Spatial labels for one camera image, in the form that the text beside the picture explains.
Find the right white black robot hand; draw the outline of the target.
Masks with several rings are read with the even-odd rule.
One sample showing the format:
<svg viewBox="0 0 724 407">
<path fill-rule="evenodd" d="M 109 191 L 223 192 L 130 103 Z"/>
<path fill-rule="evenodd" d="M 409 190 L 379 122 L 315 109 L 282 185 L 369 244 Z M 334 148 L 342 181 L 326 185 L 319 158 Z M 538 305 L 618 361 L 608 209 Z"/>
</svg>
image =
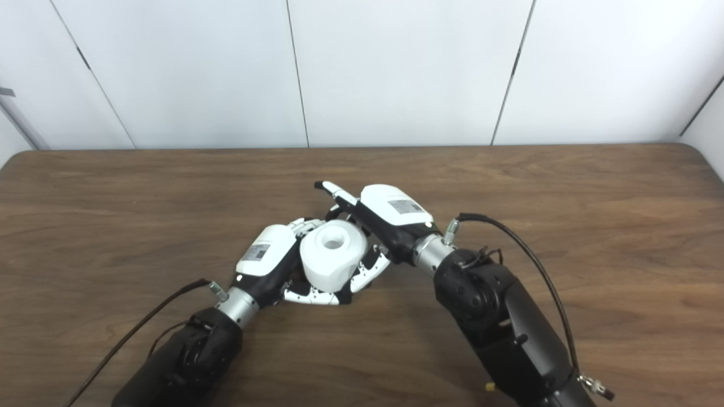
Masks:
<svg viewBox="0 0 724 407">
<path fill-rule="evenodd" d="M 378 240 L 364 253 L 349 281 L 334 294 L 339 304 L 351 303 L 352 296 L 367 288 L 388 265 L 406 263 L 434 276 L 451 252 L 444 248 L 433 216 L 397 187 L 367 185 L 359 197 L 329 181 L 315 182 L 314 187 L 334 199 L 326 220 L 346 213 L 365 235 Z"/>
</svg>

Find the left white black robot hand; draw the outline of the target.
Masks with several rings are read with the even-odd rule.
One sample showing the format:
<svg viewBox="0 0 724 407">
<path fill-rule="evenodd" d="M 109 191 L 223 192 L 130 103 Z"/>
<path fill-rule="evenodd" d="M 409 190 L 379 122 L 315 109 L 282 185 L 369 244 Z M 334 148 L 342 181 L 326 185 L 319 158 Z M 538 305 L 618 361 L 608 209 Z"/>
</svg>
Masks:
<svg viewBox="0 0 724 407">
<path fill-rule="evenodd" d="M 349 281 L 366 247 L 365 235 L 344 220 L 298 218 L 272 224 L 238 260 L 232 287 L 260 308 L 280 301 L 348 305 L 339 304 L 334 294 Z"/>
</svg>

